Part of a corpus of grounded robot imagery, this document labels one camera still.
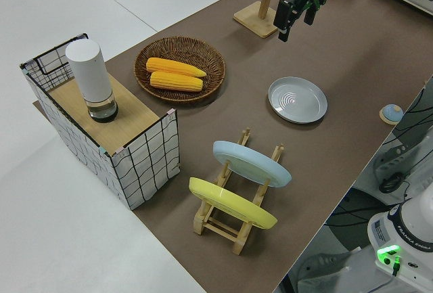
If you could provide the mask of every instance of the wooden board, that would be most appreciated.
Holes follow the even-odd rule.
[[[119,107],[119,113],[112,122],[95,122],[89,116],[74,79],[56,87],[49,94],[112,156],[118,148],[146,130],[159,117],[111,75],[110,80]]]
[[[269,8],[265,19],[260,19],[258,16],[259,9],[260,1],[254,2],[252,5],[236,12],[233,18],[256,35],[266,38],[278,30],[278,28],[273,25],[276,11]]]

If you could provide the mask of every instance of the brown tablecloth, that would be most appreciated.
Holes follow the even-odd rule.
[[[232,18],[254,1],[221,0],[107,62],[158,115],[178,109],[181,173],[134,213],[208,292],[272,292],[391,131],[379,110],[407,108],[433,72],[433,19],[398,0],[328,0],[312,26],[295,23],[287,43],[277,33],[261,39]],[[175,35],[206,41],[224,57],[227,75],[213,102],[172,105],[137,84],[139,51]],[[283,76],[323,90],[329,106],[322,121],[297,125],[274,113],[268,88]],[[213,142],[237,141],[246,127],[249,147],[263,154],[284,143],[280,163],[293,180],[268,190],[262,207],[278,223],[254,228],[236,256],[229,240],[193,232],[200,201],[188,180],[213,181],[221,167]],[[256,186],[233,175],[227,189],[252,199]]]

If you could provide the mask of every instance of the yellow corn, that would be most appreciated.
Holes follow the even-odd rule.
[[[183,74],[155,71],[150,76],[150,85],[160,89],[199,92],[203,89],[203,80]]]
[[[206,76],[206,72],[196,68],[195,66],[178,61],[166,60],[164,58],[148,58],[146,62],[146,70],[151,73],[155,71],[165,71],[194,76],[196,78]]]

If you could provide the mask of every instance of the woven plate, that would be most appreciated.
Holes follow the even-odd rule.
[[[200,92],[158,89],[150,85],[150,73],[146,70],[148,58],[165,58],[191,64],[206,72],[203,90]],[[221,54],[207,43],[189,37],[159,39],[144,47],[135,60],[135,78],[143,89],[170,102],[196,102],[215,92],[225,78],[225,63]]]

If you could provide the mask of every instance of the yellow plate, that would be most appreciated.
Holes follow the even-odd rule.
[[[192,177],[189,179],[189,190],[217,209],[261,229],[270,229],[277,222],[277,219],[263,208],[208,181]]]

